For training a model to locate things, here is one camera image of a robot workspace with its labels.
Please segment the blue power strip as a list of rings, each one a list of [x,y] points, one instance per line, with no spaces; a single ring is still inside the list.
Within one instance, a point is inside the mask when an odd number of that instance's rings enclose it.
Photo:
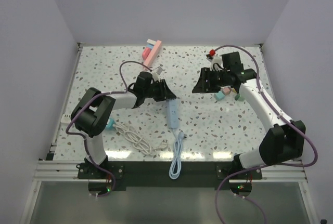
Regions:
[[[177,100],[168,100],[166,102],[166,119],[170,129],[179,128]]]

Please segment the teal plug adapter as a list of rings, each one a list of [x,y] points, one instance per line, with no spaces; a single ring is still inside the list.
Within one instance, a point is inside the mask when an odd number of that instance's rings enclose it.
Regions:
[[[218,93],[214,94],[214,97],[217,101],[221,101],[225,98],[225,95],[222,91],[219,91]]]

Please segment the salmon plug adapter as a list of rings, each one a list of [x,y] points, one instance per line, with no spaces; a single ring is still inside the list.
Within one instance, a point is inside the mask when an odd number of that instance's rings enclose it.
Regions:
[[[222,93],[227,96],[232,92],[232,89],[230,87],[223,87],[222,88]]]

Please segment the green plug adapter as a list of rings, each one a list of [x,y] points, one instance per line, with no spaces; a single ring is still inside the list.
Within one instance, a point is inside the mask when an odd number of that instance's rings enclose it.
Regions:
[[[240,94],[237,94],[234,99],[235,101],[245,101],[244,97],[242,97]]]

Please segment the pink power strip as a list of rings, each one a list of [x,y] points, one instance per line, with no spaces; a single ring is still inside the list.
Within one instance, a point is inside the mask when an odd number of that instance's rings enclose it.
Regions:
[[[161,47],[162,47],[162,42],[160,40],[157,40],[153,49],[151,49],[151,52],[150,52],[148,58],[146,60],[144,60],[144,65],[145,66],[150,67],[152,65],[155,58],[159,54],[159,51],[160,51]]]

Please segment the teal power strip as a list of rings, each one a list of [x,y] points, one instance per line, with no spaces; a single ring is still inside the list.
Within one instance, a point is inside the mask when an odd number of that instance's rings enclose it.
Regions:
[[[115,125],[115,121],[113,118],[109,118],[107,124],[106,124],[106,127],[105,129],[107,130],[111,130],[111,129],[114,129],[114,125]]]

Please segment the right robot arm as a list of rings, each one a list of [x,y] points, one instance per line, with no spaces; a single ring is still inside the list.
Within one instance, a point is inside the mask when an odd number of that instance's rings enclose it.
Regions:
[[[201,68],[192,92],[216,93],[226,86],[235,89],[250,104],[266,132],[258,148],[234,156],[231,167],[233,175],[243,179],[250,173],[250,168],[299,158],[304,148],[305,124],[294,121],[283,112],[266,93],[257,69],[245,69],[238,52],[219,58],[214,54],[214,50],[207,54],[211,65]]]

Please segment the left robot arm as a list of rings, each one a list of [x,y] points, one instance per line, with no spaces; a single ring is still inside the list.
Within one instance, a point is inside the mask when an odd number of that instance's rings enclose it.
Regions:
[[[107,155],[102,132],[107,126],[111,112],[118,109],[136,109],[146,99],[160,102],[176,98],[166,81],[156,78],[150,72],[140,72],[136,82],[125,91],[102,93],[91,87],[72,111],[66,133],[83,138],[86,160],[91,163],[89,172],[95,178],[103,178],[108,172],[108,166],[104,163]]]

